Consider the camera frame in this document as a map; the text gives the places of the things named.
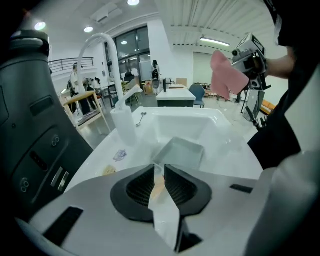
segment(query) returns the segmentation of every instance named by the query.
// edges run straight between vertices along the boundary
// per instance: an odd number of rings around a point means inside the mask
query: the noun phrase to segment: light fixture
[[[128,0],[128,5],[137,6],[140,3],[140,0]]]
[[[215,44],[222,45],[222,46],[230,46],[230,44],[228,44],[226,42],[221,42],[221,41],[217,41],[217,40],[213,40],[213,39],[205,38],[205,37],[201,37],[200,41],[215,43]]]
[[[86,33],[90,33],[94,30],[94,28],[92,26],[87,26],[85,29],[84,29],[84,32]]]
[[[39,30],[43,30],[45,27],[46,27],[46,23],[42,21],[35,24],[34,29],[39,31]]]

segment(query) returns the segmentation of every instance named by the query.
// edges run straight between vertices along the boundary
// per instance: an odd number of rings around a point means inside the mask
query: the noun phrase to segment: pink cloth
[[[213,71],[211,91],[225,99],[230,99],[229,90],[238,94],[249,82],[249,78],[233,68],[230,61],[219,50],[212,54],[210,66]]]

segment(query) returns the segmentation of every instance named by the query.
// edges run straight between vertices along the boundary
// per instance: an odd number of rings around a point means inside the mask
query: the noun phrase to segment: white sink
[[[133,113],[138,144],[126,146],[115,129],[94,150],[75,174],[66,191],[88,179],[101,176],[107,166],[117,172],[147,165],[173,138],[178,137],[204,147],[199,171],[257,180],[262,167],[245,140],[217,109],[187,107],[139,107]],[[126,157],[116,161],[119,150]]]

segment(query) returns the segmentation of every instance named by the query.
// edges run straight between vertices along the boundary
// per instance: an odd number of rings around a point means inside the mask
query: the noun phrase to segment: ceiling
[[[161,0],[156,2],[169,41],[231,53],[246,33],[263,44],[273,39],[274,23],[262,0]],[[222,46],[201,37],[226,42]]]
[[[95,13],[106,5],[109,17],[102,23],[96,22]],[[45,0],[28,13],[21,28],[34,29],[37,22],[43,21],[46,23],[43,31],[49,35],[50,43],[79,43],[95,33],[157,12],[154,0],[140,0],[137,6],[128,5],[127,0]],[[93,27],[93,32],[84,32],[88,26]]]

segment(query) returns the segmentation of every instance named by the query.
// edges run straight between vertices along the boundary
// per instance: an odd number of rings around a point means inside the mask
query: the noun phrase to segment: blue chair
[[[205,96],[205,89],[200,84],[191,85],[189,91],[195,96],[195,101],[193,105],[198,105],[200,108],[205,107],[205,103],[203,102],[203,98]]]

